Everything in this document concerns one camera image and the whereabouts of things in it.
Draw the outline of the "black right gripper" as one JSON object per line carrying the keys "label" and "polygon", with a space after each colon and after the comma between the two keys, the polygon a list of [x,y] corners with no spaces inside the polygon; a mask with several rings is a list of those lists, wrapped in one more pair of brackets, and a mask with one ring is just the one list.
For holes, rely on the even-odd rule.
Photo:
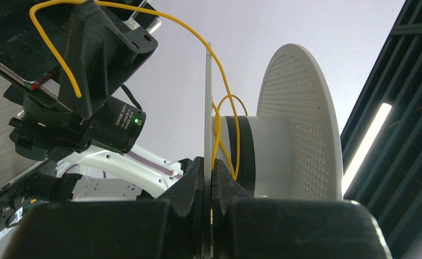
{"label": "black right gripper", "polygon": [[0,75],[89,119],[153,54],[159,24],[146,1],[0,1]]}

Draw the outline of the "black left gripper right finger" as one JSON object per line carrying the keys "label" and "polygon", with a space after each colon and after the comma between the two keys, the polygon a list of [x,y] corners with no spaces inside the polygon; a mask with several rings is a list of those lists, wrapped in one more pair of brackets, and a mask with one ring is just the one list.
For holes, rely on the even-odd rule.
{"label": "black left gripper right finger", "polygon": [[256,199],[212,173],[214,258],[391,258],[372,214],[354,201]]}

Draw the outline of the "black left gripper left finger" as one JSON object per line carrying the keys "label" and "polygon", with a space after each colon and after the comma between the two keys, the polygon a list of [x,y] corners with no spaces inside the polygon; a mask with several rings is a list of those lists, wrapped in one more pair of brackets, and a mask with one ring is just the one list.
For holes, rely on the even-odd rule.
{"label": "black left gripper left finger", "polygon": [[14,231],[3,258],[200,258],[203,158],[158,198],[72,202],[78,178],[34,176],[28,197],[43,200]]}

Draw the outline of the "white perforated cable spool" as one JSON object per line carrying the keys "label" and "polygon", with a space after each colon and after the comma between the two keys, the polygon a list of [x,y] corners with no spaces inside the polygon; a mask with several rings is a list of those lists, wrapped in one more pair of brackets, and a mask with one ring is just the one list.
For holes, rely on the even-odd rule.
{"label": "white perforated cable spool", "polygon": [[343,201],[335,109],[324,74],[305,47],[285,44],[274,53],[255,115],[215,115],[213,121],[221,125],[213,142],[223,149],[212,173],[228,172],[256,199]]}

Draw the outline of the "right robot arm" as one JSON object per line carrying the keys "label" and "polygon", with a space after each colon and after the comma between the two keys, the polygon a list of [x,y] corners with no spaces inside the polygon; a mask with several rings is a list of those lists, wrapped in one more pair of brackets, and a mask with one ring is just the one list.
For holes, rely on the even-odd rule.
{"label": "right robot arm", "polygon": [[159,196],[178,162],[140,148],[146,113],[115,98],[153,54],[160,14],[145,1],[0,1],[0,239],[33,199],[109,200],[79,166]]}

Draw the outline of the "fluorescent ceiling light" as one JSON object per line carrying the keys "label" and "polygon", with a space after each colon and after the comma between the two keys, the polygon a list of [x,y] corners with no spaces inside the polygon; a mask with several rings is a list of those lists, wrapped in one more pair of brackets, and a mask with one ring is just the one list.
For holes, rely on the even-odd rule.
{"label": "fluorescent ceiling light", "polygon": [[342,179],[343,195],[345,195],[345,193],[348,191],[352,181],[357,175],[364,159],[366,158],[372,144],[374,143],[391,110],[392,105],[388,103],[382,103],[380,105],[375,117],[371,121],[369,128],[365,132],[363,139],[361,140],[354,156],[352,157],[349,166],[344,172]]}

